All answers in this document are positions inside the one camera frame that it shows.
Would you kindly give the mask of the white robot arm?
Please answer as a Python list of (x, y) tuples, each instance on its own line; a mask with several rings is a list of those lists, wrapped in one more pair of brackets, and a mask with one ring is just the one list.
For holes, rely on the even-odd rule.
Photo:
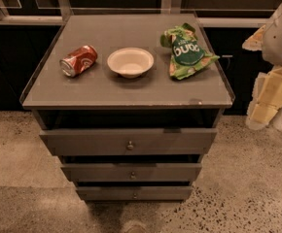
[(260, 130), (270, 123), (282, 130), (282, 3), (243, 44), (245, 50), (262, 52), (263, 60), (273, 65), (267, 73), (259, 73), (247, 110), (246, 125)]

